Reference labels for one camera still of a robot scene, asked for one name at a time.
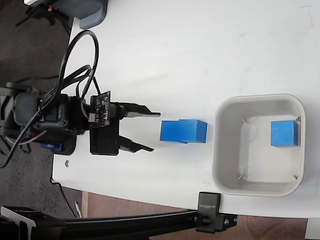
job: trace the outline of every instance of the blue block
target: blue block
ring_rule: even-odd
[[[160,141],[178,143],[206,143],[207,123],[186,119],[162,121]]]
[[[295,121],[272,121],[271,146],[298,146],[298,123]]]

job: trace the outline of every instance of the plastic container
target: plastic container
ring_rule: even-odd
[[[296,120],[298,146],[271,146],[271,122]],[[282,197],[301,183],[306,113],[290,94],[232,97],[214,118],[212,179],[224,194]]]

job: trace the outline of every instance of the gray floor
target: gray floor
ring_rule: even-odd
[[[15,27],[27,8],[23,1],[11,0],[0,11],[0,87],[25,77],[57,75],[68,46],[69,36],[60,22],[49,26],[46,19],[30,19]],[[28,84],[47,91],[56,80]],[[59,188],[49,182],[53,154],[36,143],[31,148],[29,155],[18,149],[7,167],[0,169],[0,206],[30,207],[54,217],[71,218]],[[80,191],[64,190],[73,208],[75,201],[81,202]]]

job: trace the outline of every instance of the black clamp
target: black clamp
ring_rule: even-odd
[[[220,193],[199,193],[195,227],[197,232],[214,234],[237,225],[238,215],[219,213],[220,197]]]
[[[28,207],[1,206],[0,212],[18,227],[19,240],[60,240],[61,230],[66,227],[63,220]]]

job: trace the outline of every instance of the metal clamp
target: metal clamp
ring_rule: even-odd
[[[195,227],[197,232],[214,234],[237,225],[238,215],[219,213],[220,197],[220,193],[199,193]]]

